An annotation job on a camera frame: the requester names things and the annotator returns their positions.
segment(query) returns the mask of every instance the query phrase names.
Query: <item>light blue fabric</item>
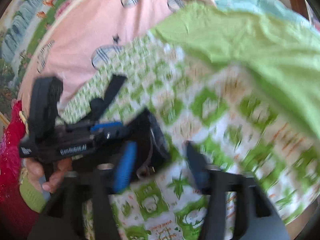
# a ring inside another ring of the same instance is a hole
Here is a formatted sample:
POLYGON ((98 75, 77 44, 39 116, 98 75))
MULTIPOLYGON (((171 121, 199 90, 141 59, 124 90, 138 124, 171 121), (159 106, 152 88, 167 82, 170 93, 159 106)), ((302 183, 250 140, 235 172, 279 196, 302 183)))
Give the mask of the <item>light blue fabric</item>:
POLYGON ((249 11, 255 14, 273 14, 279 19, 288 20, 317 31, 300 14, 287 8, 279 0, 216 0, 219 10, 249 11))

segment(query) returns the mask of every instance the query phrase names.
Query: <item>patterned quilt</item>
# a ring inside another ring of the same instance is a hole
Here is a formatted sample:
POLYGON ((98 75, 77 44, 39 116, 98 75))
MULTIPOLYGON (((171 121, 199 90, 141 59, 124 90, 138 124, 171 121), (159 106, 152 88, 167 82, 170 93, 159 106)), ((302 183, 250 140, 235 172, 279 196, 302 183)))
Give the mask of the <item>patterned quilt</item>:
MULTIPOLYGON (((124 46, 68 103, 61 118, 76 122, 89 102, 102 97, 113 74, 128 77, 101 121, 128 122, 145 106, 154 113, 172 154, 172 165, 155 178, 111 196, 123 239, 198 238, 207 196, 192 186, 183 142, 192 140, 223 171, 252 171, 289 223, 319 192, 314 141, 296 131, 236 63, 218 72, 151 33, 124 46)), ((232 237, 235 195, 228 194, 226 239, 232 237)), ((94 238, 92 203, 84 207, 87 237, 94 238)))

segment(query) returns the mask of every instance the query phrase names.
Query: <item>red garment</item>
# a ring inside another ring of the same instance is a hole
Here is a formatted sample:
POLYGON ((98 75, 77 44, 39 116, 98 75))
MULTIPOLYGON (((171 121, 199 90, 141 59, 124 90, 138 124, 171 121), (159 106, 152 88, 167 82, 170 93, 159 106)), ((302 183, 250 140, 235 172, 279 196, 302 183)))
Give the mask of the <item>red garment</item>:
POLYGON ((19 191, 21 160, 18 144, 25 134, 25 126, 19 117, 21 109, 21 101, 12 107, 12 121, 0 143, 0 220, 16 239, 26 239, 38 217, 38 213, 23 201, 19 191))

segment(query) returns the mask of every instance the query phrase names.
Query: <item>fingernail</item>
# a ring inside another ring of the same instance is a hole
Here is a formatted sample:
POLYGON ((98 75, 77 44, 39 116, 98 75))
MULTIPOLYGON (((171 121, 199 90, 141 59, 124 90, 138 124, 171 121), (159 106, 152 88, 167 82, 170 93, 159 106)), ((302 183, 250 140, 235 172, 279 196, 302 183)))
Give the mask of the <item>fingernail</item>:
POLYGON ((45 190, 45 191, 49 191, 50 190, 50 186, 49 185, 42 185, 42 188, 45 190))

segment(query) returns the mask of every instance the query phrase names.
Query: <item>human hand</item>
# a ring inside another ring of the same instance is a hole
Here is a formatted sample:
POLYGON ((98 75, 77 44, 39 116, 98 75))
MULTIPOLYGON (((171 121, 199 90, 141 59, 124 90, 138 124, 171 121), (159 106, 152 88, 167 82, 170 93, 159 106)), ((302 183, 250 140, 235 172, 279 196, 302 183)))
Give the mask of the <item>human hand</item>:
POLYGON ((64 174, 67 171, 72 170, 71 159, 64 159, 57 162, 58 170, 56 170, 49 181, 45 182, 41 185, 39 183, 39 179, 44 176, 44 169, 41 163, 37 162, 33 158, 26 159, 26 167, 28 170, 28 179, 29 182, 36 188, 36 190, 42 192, 42 189, 45 191, 49 191, 50 193, 54 193, 56 189, 59 187, 60 183, 63 180, 64 174))

